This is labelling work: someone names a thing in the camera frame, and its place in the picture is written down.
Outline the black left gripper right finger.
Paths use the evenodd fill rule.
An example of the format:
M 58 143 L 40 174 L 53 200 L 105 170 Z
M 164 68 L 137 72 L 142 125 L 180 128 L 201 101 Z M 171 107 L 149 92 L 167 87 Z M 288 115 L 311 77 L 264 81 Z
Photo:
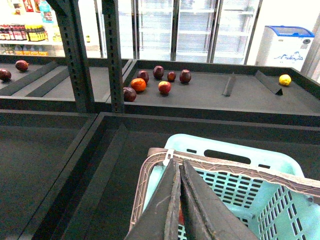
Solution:
M 256 240 L 188 160 L 180 165 L 181 209 L 188 240 Z

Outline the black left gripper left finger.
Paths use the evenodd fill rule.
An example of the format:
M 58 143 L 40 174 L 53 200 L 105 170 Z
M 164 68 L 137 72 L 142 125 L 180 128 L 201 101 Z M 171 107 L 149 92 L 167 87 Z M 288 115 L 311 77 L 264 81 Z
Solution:
M 143 214 L 125 239 L 178 239 L 180 197 L 180 165 L 176 160 L 171 159 Z

